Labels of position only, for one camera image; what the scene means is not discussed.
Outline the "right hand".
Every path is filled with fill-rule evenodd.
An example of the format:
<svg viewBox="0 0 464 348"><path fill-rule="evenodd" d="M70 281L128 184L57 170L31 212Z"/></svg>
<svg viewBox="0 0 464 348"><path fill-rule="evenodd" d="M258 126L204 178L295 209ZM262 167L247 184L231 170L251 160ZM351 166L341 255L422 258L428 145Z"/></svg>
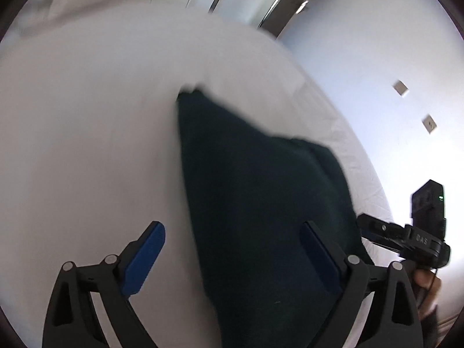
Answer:
<svg viewBox="0 0 464 348"><path fill-rule="evenodd" d="M426 269L416 269L413 279L416 285L425 290L425 296L418 307L419 314L429 315L436 308L436 300L441 290L442 281L436 273Z"/></svg>

